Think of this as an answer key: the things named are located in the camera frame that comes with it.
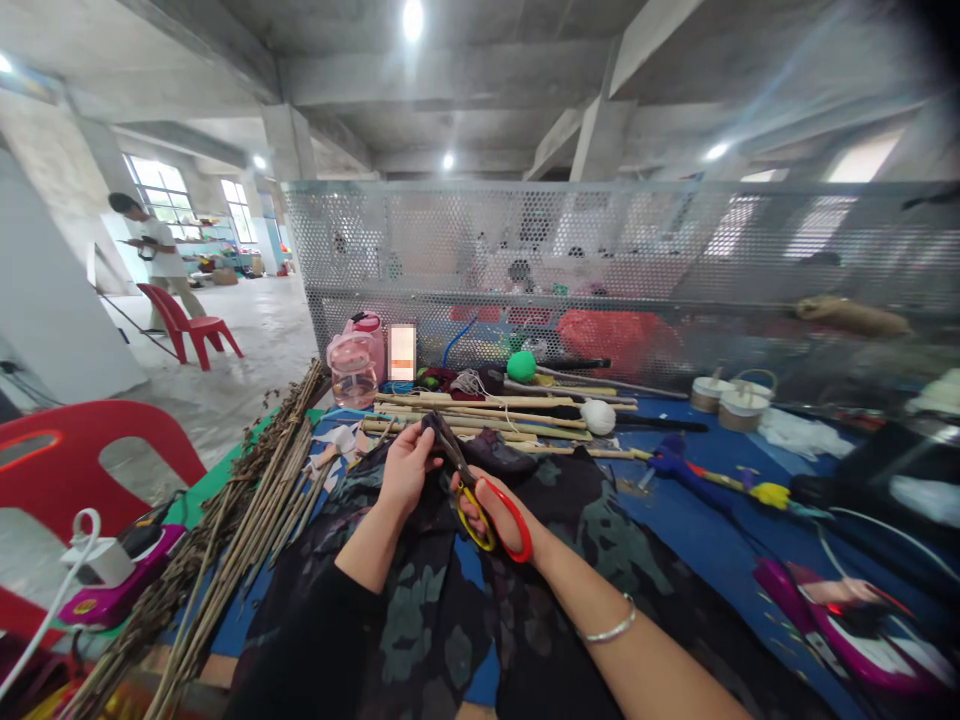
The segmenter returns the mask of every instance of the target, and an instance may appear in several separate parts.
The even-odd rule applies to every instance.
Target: silver bracelet
[[[608,630],[605,633],[598,633],[597,635],[584,635],[577,630],[577,635],[580,636],[581,640],[583,640],[585,643],[591,644],[610,642],[611,640],[617,639],[630,629],[630,626],[633,625],[633,621],[637,619],[637,606],[633,604],[633,598],[630,597],[629,594],[624,593],[623,596],[630,601],[630,616],[622,623],[617,625],[613,630]]]

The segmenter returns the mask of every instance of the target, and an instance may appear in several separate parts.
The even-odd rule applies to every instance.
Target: man
[[[170,228],[152,215],[145,213],[140,203],[129,195],[110,193],[107,200],[115,212],[128,220],[140,223],[143,230],[141,238],[124,240],[124,242],[140,251],[140,257],[147,263],[150,284],[163,290],[173,288],[183,301],[183,306],[190,313],[190,317],[205,317],[207,313],[203,305],[190,289],[187,268],[177,250],[177,241],[170,232]],[[166,333],[163,318],[156,308],[150,316],[150,328],[144,332],[156,335]]]

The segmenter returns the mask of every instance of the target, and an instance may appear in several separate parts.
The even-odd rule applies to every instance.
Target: window
[[[827,182],[870,182],[897,146],[901,135],[902,130],[855,145],[843,154]],[[818,198],[784,256],[805,258],[823,250],[856,201],[855,197],[847,196]]]
[[[223,194],[227,198],[227,207],[230,216],[237,226],[237,235],[242,243],[255,243],[253,239],[253,222],[250,220],[250,206],[247,205],[247,196],[243,192],[243,185],[232,180],[221,180]]]
[[[747,223],[757,210],[758,195],[740,195],[730,201],[730,209],[723,216],[713,239],[704,251],[705,255],[729,255],[743,235]]]
[[[124,159],[147,212],[170,225],[175,238],[199,238],[200,228],[196,226],[197,218],[180,171],[134,155],[124,155]]]

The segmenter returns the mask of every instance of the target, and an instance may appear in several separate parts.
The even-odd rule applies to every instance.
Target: camouflage fabric
[[[302,601],[376,501],[387,447],[378,448],[338,483],[320,514],[283,555],[251,625],[235,682],[243,681],[257,650],[270,641],[289,608]],[[725,603],[627,516],[613,483],[586,452],[522,455],[490,431],[462,447],[470,462],[508,481],[551,531],[617,589],[630,593],[638,609],[699,658],[718,655],[711,654],[704,632],[690,632],[696,625],[690,622],[691,603],[711,607],[713,614],[703,623],[707,628]],[[379,644],[368,648],[358,717],[453,718],[491,644],[500,665],[498,717],[621,717],[576,632],[532,567],[470,543],[484,587],[464,578],[453,545],[457,533],[467,535],[448,491],[451,474],[444,466],[428,476],[421,502],[401,535],[386,583],[383,632]],[[678,583],[691,597],[704,594],[708,601],[682,597]],[[770,662],[729,606],[723,615],[734,646],[752,642],[768,666],[767,675],[779,670],[788,684],[793,681],[792,689],[805,690],[793,687],[801,684]],[[725,672],[735,678],[737,695],[748,708],[757,716],[768,714],[768,692],[756,699],[750,692],[753,683],[740,679],[743,670]],[[763,682],[780,687],[768,677]]]

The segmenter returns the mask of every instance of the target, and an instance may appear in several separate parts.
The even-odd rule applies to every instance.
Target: white t-shirt
[[[183,258],[180,257],[180,251],[176,249],[177,241],[170,232],[170,227],[160,222],[155,217],[150,217],[146,222],[140,223],[140,235],[152,237],[161,245],[172,246],[174,252],[164,253],[159,250],[153,256],[153,260],[147,263],[147,274],[157,277],[186,277],[187,266],[183,264]]]

